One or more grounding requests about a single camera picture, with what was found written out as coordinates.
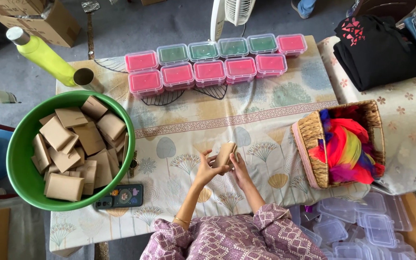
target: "sleeve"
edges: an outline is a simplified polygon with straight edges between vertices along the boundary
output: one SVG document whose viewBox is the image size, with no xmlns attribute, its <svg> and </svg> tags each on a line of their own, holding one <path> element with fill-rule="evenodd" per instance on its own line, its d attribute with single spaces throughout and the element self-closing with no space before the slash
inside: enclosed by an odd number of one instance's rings
<svg viewBox="0 0 416 260">
<path fill-rule="evenodd" d="M 155 233 L 150 237 L 141 259 L 174 259 L 183 260 L 183 250 L 190 242 L 190 233 L 176 223 L 157 219 L 153 223 Z"/>
<path fill-rule="evenodd" d="M 291 221 L 288 209 L 277 204 L 266 204 L 256 212 L 253 224 L 263 235 L 271 252 L 283 256 L 293 254 L 302 259 L 326 259 L 319 247 Z"/>
</svg>

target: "black folded clothing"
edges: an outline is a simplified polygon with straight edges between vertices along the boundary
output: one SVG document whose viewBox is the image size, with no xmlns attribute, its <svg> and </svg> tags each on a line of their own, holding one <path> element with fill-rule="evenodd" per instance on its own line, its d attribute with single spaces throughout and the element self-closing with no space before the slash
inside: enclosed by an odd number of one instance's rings
<svg viewBox="0 0 416 260">
<path fill-rule="evenodd" d="M 359 91 L 416 77 L 416 49 L 392 17 L 348 17 L 335 29 L 333 54 Z"/>
</svg>

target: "gray floor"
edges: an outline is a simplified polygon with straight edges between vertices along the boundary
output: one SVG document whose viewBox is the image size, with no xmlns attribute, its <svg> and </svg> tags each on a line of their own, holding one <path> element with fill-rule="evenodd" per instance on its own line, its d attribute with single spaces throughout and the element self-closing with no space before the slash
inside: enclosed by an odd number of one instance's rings
<svg viewBox="0 0 416 260">
<path fill-rule="evenodd" d="M 67 61 L 88 59 L 87 16 L 81 0 L 61 0 L 83 30 L 73 48 L 53 46 Z M 303 33 L 320 41 L 335 33 L 354 0 L 317 0 L 311 17 L 302 20 L 290 0 L 258 0 L 246 25 L 245 36 Z M 209 38 L 212 0 L 168 0 L 142 6 L 139 0 L 119 0 L 110 5 L 99 0 L 101 9 L 92 14 L 96 58 L 123 56 L 129 52 L 156 49 L 160 45 L 205 41 Z M 226 22 L 223 38 L 238 37 L 243 26 Z M 55 94 L 55 80 L 19 55 L 13 44 L 0 50 L 0 89 L 14 93 L 20 104 L 0 104 L 0 124 L 16 127 L 35 105 Z M 138 259 L 148 236 L 109 242 L 110 258 Z M 76 259 L 90 256 L 88 249 Z"/>
</svg>

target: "green plastic tub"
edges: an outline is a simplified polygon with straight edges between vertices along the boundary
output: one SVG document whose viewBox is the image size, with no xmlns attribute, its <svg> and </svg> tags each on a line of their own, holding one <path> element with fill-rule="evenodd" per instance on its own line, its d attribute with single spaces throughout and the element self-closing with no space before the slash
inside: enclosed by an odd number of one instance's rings
<svg viewBox="0 0 416 260">
<path fill-rule="evenodd" d="M 38 173 L 31 160 L 34 154 L 32 140 L 42 127 L 39 120 L 52 114 L 56 108 L 82 106 L 91 95 L 100 100 L 126 123 L 130 135 L 128 154 L 117 176 L 101 191 L 90 196 L 83 195 L 82 199 L 77 202 L 46 198 L 43 194 L 45 185 L 43 175 Z M 7 149 L 7 174 L 17 194 L 31 205 L 50 211 L 77 210 L 98 201 L 120 183 L 130 167 L 135 143 L 136 137 L 130 116 L 118 102 L 111 97 L 92 91 L 69 91 L 51 97 L 37 105 L 20 121 Z"/>
</svg>

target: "purple patterned top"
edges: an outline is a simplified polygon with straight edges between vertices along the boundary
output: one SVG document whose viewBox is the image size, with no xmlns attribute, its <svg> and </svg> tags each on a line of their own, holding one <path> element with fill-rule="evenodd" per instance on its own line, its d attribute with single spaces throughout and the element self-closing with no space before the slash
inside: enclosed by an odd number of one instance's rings
<svg viewBox="0 0 416 260">
<path fill-rule="evenodd" d="M 325 255 L 277 204 L 262 206 L 254 217 L 204 216 L 189 230 L 157 219 L 141 259 L 290 259 L 326 260 Z"/>
</svg>

